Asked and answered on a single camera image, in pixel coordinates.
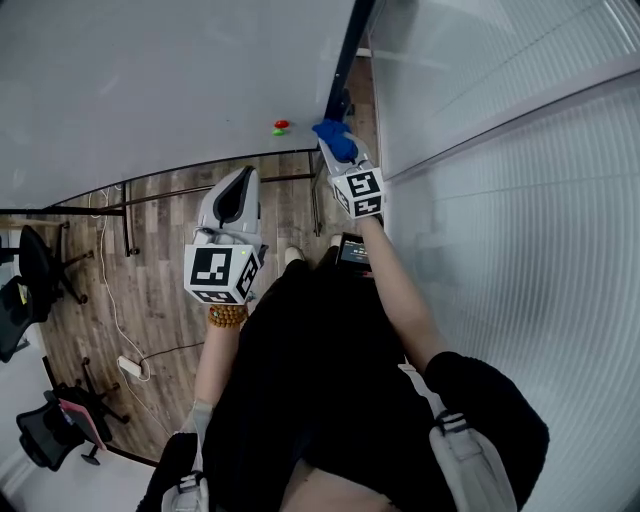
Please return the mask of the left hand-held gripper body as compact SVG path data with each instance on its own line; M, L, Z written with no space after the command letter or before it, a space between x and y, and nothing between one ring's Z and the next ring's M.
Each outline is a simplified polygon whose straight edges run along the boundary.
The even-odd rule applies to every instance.
M259 235L197 227L184 249L184 288L207 305L244 305L269 248Z

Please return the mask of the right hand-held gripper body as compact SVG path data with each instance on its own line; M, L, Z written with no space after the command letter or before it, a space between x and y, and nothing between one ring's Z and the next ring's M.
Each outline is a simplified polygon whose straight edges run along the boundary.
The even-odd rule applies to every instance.
M379 167L354 164L343 175L329 175L329 184L334 199L352 219L383 214L386 191Z

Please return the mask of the blue cloth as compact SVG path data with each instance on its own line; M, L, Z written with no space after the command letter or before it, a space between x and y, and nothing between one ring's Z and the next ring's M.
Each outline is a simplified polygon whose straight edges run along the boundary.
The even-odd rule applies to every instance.
M356 143L346 136L346 133L351 133L347 124L341 121L324 119L315 124L312 130L320 140L325 142L337 161L342 163L355 162L358 156L358 148Z

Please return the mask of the white whiteboard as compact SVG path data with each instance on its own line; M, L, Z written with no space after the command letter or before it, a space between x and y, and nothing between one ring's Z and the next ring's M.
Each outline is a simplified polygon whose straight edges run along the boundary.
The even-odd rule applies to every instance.
M0 207L313 148L374 2L0 0Z

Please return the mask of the person's left forearm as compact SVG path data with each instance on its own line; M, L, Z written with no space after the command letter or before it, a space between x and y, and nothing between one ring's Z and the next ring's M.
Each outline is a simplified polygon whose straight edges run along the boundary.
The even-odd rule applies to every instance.
M196 372L194 398L215 406L226 387L236 358L241 328L210 324Z

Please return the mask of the person's right forearm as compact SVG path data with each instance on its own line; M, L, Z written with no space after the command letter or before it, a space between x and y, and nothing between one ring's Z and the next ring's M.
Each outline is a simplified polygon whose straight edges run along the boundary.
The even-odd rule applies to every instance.
M356 221L363 237L378 295L409 363L420 373L446 347L420 290L403 267L379 220Z

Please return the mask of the small black screen device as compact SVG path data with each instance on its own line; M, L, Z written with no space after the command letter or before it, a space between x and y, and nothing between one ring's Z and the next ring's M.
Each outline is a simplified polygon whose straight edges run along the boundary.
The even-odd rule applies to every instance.
M356 277L372 277L372 268L361 236L351 233L341 235L336 267L339 271Z

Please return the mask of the person's black clothing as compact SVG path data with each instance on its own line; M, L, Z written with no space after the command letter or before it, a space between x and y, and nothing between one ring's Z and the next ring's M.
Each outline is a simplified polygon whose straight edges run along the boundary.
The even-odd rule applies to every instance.
M286 266L194 400L136 512L522 512L549 431L517 386L448 348L420 373L374 276Z

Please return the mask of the black office chair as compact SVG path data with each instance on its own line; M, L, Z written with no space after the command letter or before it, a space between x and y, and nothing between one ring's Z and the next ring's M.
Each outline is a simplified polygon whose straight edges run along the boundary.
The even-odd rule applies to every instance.
M36 466L56 472L65 458L86 442L91 443L92 448L81 458L90 465L100 464L96 458L100 449L88 441L80 428L62 411L59 399L82 405L89 411L106 448L113 439L106 418L110 416L121 424L130 421L128 415L116 413L104 402L108 394L120 389L120 384L115 382L106 391L97 392L89 374L89 365L90 359L83 358L82 379L76 380L72 387L64 382L54 386L52 390L44 393L45 405L16 417L16 424L20 430L20 444Z
M31 307L23 300L21 276L12 277L0 289L0 362L8 363L28 329L33 323Z
M24 226L19 244L19 274L35 302L50 307L63 296L60 285L80 305L88 302L86 294L79 295L65 271L72 265L94 257L89 250L67 261L62 260L63 233L70 227L68 222L60 224L54 249L47 246L42 237L31 227Z

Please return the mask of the light wooden desk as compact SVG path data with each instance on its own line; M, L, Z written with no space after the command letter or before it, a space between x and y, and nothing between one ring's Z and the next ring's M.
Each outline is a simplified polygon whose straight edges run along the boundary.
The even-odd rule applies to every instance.
M32 228L63 228L69 227L69 222L56 222L50 220L38 220L31 218L18 218L8 215L0 215L0 230L17 231L23 227L29 226Z

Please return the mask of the pink folder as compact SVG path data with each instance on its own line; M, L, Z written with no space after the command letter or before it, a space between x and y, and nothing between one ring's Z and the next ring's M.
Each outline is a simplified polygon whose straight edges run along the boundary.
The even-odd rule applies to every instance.
M73 424L77 425L88 441L96 445L100 450L107 450L89 411L82 405L59 399L62 411L69 417Z

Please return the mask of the white window blinds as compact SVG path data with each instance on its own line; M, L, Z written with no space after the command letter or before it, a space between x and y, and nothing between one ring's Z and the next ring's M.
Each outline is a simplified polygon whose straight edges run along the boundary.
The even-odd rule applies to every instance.
M550 430L526 512L640 512L640 0L384 0L387 228Z

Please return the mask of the white desk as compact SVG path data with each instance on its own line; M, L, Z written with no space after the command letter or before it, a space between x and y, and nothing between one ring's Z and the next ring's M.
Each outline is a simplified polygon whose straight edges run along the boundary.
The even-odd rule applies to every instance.
M18 512L134 512L153 473L147 464L101 451L100 464L86 463L75 449L61 468L39 468L19 443L15 417L44 404L50 388L42 357L42 332L26 331L27 346L0 362L0 497Z

